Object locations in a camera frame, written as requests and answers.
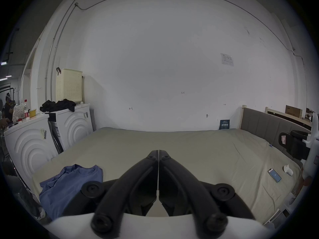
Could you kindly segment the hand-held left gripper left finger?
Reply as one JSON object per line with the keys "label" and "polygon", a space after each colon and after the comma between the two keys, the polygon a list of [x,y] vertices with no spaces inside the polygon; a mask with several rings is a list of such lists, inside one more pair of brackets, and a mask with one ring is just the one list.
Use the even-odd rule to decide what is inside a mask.
{"label": "hand-held left gripper left finger", "polygon": [[159,151],[128,169],[109,189],[105,183],[89,181],[81,193],[96,204],[91,228],[96,235],[119,235],[126,214],[146,216],[157,199]]}

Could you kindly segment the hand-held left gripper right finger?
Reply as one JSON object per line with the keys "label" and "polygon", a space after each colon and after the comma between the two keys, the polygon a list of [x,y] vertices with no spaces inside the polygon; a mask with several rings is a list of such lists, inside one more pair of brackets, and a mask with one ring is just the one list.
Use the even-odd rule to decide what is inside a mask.
{"label": "hand-held left gripper right finger", "polygon": [[199,181],[165,150],[159,150],[159,188],[169,216],[192,214],[198,236],[221,236],[228,217],[256,220],[231,185]]}

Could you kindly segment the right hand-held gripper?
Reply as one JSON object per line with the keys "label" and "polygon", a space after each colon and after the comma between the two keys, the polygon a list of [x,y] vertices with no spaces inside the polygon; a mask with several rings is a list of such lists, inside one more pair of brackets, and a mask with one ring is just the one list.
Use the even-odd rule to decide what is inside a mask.
{"label": "right hand-held gripper", "polygon": [[278,136],[278,143],[285,149],[287,155],[301,160],[303,178],[314,178],[319,166],[319,121],[317,113],[313,112],[311,122],[310,134],[292,130],[291,132],[281,132]]}

